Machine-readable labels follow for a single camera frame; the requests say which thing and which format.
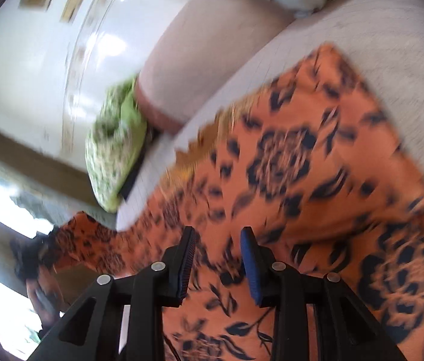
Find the beige wall switch plate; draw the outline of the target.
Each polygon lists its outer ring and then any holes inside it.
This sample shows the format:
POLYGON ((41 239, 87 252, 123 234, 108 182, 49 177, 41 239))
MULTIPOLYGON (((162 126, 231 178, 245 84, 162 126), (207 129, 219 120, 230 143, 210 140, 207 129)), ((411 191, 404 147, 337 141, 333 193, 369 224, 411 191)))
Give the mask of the beige wall switch plate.
POLYGON ((72 23, 84 0, 67 0, 60 17, 63 23, 72 23))

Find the wooden door with glass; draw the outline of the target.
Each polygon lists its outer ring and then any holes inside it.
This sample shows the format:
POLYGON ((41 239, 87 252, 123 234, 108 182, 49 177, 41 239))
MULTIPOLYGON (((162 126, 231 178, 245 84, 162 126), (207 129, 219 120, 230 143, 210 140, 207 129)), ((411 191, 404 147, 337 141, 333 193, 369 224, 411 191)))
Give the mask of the wooden door with glass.
POLYGON ((0 133, 0 344, 26 359, 41 324, 15 275, 10 243, 32 239, 84 210, 101 216, 86 175, 0 133))

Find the pink quilted bolster cushion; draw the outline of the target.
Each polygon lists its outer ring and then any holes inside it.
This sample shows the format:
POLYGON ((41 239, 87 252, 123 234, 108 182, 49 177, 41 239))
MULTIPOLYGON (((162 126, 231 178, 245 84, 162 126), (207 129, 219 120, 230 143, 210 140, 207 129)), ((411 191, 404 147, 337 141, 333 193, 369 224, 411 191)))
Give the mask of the pink quilted bolster cushion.
POLYGON ((139 72, 134 94, 143 116, 178 133, 292 20, 291 11, 267 0, 190 0, 139 72))

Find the green white patterned folded blanket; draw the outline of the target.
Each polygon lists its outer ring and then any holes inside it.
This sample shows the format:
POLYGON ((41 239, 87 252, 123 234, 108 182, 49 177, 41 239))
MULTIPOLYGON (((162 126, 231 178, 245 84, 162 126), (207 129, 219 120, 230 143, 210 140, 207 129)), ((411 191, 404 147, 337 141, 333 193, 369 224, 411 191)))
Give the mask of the green white patterned folded blanket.
POLYGON ((86 170, 95 199, 109 213, 120 206, 120 190, 137 163, 148 133, 134 88, 137 76, 111 86, 86 136, 86 170))

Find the orange black floral blouse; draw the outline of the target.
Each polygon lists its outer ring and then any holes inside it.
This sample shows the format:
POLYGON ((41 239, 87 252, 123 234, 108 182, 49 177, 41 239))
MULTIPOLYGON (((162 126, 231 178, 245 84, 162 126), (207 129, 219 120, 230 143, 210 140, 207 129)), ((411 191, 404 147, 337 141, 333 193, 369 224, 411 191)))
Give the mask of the orange black floral blouse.
POLYGON ((424 360, 424 175, 331 44, 220 112, 113 231, 79 213, 55 269, 130 276, 198 232, 188 295, 165 311, 184 360, 267 360, 273 316, 250 297, 242 228, 304 274, 338 273, 408 360, 424 360))

